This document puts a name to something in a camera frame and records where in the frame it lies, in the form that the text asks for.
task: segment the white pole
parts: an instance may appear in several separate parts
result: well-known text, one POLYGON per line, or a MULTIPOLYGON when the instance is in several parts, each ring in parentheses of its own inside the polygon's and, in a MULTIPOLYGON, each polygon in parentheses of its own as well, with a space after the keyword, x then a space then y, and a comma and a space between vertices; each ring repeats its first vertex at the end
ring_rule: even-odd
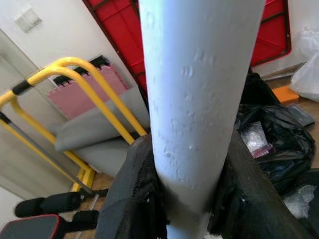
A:
POLYGON ((202 239, 265 0, 140 0, 169 239, 202 239))

